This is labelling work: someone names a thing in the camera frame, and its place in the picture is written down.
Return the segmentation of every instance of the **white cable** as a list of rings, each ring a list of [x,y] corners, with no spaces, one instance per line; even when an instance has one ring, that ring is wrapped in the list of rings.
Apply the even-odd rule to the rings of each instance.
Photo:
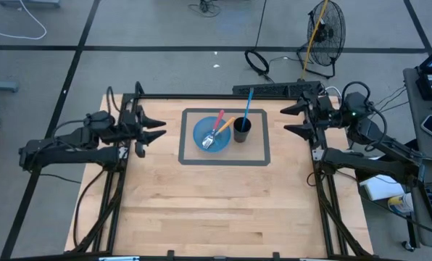
[[[10,38],[18,38],[18,39],[28,39],[28,40],[39,40],[42,39],[46,34],[47,34],[47,29],[45,29],[45,27],[41,24],[41,22],[39,22],[30,12],[29,10],[26,8],[26,6],[23,4],[22,0],[20,0],[20,3],[22,5],[22,8],[24,8],[26,10],[26,12],[28,13],[28,15],[30,15],[34,21],[36,21],[42,28],[43,28],[43,35],[39,36],[39,37],[27,37],[27,36],[11,36],[11,35],[7,35],[4,33],[0,33],[0,36],[6,36],[6,37],[10,37]]]
[[[337,92],[337,94],[338,94],[338,103],[339,103],[339,105],[341,105],[341,93],[340,93],[340,91],[337,89],[337,87],[335,87],[335,86],[329,86],[329,87],[327,87],[326,89],[325,89],[325,92],[328,94],[328,92],[327,92],[327,90],[328,89],[330,89],[330,88],[332,88],[332,89],[334,89],[336,92]]]

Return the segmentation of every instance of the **yellow pole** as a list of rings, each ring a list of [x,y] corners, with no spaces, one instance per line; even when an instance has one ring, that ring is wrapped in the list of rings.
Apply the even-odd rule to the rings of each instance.
[[[327,7],[327,3],[328,3],[328,0],[324,0],[323,8],[320,10],[319,19],[317,19],[315,29],[313,30],[312,35],[311,35],[310,43],[308,44],[308,50],[306,51],[306,62],[303,65],[303,72],[302,72],[302,76],[301,76],[302,80],[304,78],[304,73],[306,72],[306,66],[308,65],[308,61],[310,59],[312,40],[315,38],[317,29],[319,28],[320,20],[323,18],[325,8]]]

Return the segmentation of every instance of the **blue bowl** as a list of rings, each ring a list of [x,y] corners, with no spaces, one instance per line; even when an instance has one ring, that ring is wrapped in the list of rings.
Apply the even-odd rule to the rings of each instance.
[[[230,127],[227,127],[225,130],[222,131],[222,133],[219,133],[215,140],[213,141],[213,144],[208,148],[203,148],[203,139],[211,134],[213,130],[213,126],[215,125],[215,122],[217,120],[217,117],[206,117],[201,119],[199,122],[195,124],[194,127],[194,141],[195,144],[203,151],[206,152],[220,152],[223,150],[230,141]],[[221,128],[225,124],[225,120],[221,120],[219,122],[219,126],[216,128],[216,131]]]

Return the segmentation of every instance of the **wheel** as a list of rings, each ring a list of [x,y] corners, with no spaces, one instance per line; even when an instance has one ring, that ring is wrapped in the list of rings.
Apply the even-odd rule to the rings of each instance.
[[[406,249],[409,252],[414,252],[415,248],[411,246],[411,244],[408,241],[403,241],[402,242],[402,246],[404,247],[404,249]]]

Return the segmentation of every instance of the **gray floor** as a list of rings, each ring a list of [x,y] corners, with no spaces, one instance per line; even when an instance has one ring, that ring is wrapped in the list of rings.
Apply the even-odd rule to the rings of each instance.
[[[410,0],[432,45],[432,0]],[[40,41],[0,36],[5,45],[76,45],[93,0],[62,0],[60,9],[31,8],[49,33]],[[252,46],[256,41],[263,0],[216,2],[222,12],[204,19],[187,9],[197,0],[102,0],[87,45],[118,46]],[[269,0],[260,46],[299,46],[306,42],[307,13],[318,1]],[[346,47],[423,48],[402,0],[338,0],[346,24]],[[0,30],[37,36],[40,29],[24,11],[0,6]],[[0,92],[0,253],[11,227],[28,173],[18,167],[17,149],[46,132],[72,61],[73,51],[0,51],[0,80],[17,80],[16,94]],[[272,59],[292,53],[262,53]],[[426,54],[342,54],[337,76],[327,86],[342,89],[361,80],[375,101],[403,86],[402,70],[419,65]],[[330,68],[319,67],[327,72]],[[271,64],[275,82],[295,81],[298,62]],[[319,79],[308,75],[307,80]],[[139,80],[147,93],[230,94],[233,85],[265,83],[253,72],[243,52],[119,52],[85,51],[74,75],[60,122],[95,112],[107,86],[132,92]],[[407,101],[405,94],[391,104]],[[389,135],[401,142],[415,137],[407,105],[385,114]],[[68,132],[69,127],[60,131]],[[48,167],[46,173],[80,180],[82,165]],[[78,185],[42,177],[23,224],[13,257],[61,253],[70,226]],[[399,243],[407,239],[406,222],[374,206],[365,214],[376,254],[404,260],[432,260],[432,248],[415,253]]]

